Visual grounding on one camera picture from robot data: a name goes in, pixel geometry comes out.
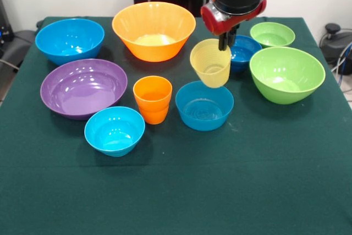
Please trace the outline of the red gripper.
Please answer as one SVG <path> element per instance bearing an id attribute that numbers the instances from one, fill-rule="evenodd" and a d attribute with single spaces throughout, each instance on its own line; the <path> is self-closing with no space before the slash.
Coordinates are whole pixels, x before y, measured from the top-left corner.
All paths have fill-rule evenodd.
<path id="1" fill-rule="evenodd" d="M 260 0 L 258 6 L 252 11 L 245 14 L 229 14 L 221 11 L 210 0 L 201 7 L 201 17 L 207 29 L 214 35 L 219 36 L 218 49 L 225 51 L 228 46 L 231 48 L 235 43 L 239 24 L 251 20 L 261 14 L 267 5 L 267 0 Z"/>

